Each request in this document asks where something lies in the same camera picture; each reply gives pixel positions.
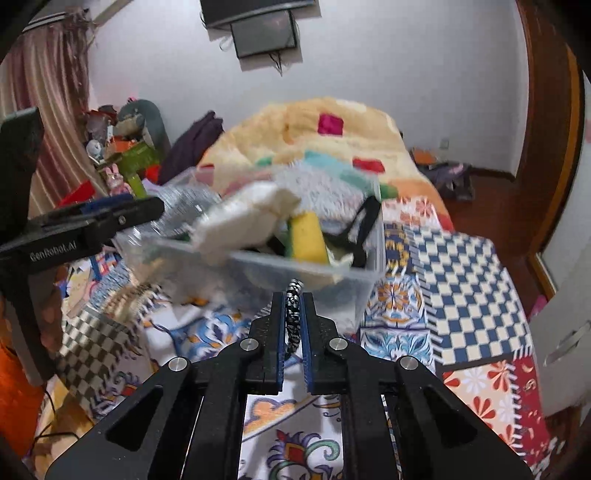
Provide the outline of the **operator hand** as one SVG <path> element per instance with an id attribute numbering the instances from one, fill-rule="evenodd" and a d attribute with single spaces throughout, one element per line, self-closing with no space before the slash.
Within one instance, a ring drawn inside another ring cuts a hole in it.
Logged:
<path id="1" fill-rule="evenodd" d="M 41 310 L 41 343 L 52 354 L 57 353 L 63 340 L 62 332 L 62 297 L 56 282 Z"/>

